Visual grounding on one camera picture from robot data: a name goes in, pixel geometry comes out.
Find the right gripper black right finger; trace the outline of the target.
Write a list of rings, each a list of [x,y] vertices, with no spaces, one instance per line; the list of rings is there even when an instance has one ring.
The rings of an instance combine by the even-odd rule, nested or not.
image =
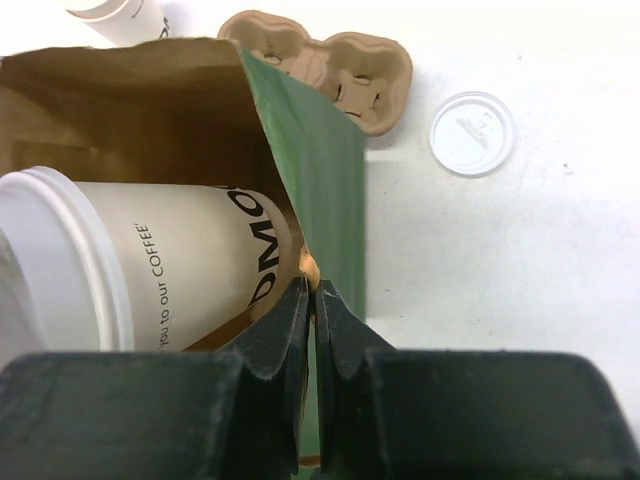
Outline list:
[[[635,479],[602,373],[567,353],[399,350],[315,293],[321,479]]]

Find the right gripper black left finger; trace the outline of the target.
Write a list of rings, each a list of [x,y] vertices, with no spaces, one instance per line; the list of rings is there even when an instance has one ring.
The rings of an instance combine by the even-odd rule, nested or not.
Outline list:
[[[298,470],[309,289],[294,278],[213,353],[44,353],[1,374],[5,479],[288,479]]]

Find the white paper coffee cup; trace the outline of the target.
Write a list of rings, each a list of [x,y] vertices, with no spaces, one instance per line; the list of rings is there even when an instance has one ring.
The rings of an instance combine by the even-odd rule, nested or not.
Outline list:
[[[131,351],[181,351],[240,314],[259,317],[296,273],[292,227],[258,192],[76,183],[105,224],[124,272]]]

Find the clear plastic cup lid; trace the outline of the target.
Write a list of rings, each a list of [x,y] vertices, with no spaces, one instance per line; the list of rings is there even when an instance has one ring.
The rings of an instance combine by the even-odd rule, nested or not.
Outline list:
[[[507,105],[485,92],[470,91],[444,101],[435,114],[429,144],[445,169],[477,178],[498,169],[516,142],[516,124]]]

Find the green paper takeout bag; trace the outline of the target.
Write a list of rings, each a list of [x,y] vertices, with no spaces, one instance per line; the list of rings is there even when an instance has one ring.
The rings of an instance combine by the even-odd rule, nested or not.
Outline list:
[[[264,314],[243,313],[181,351],[213,353],[263,318],[297,277],[326,273],[365,306],[361,129],[315,90],[235,44],[165,39],[47,48],[1,61],[1,178],[48,167],[75,182],[235,187],[269,198],[299,245]]]

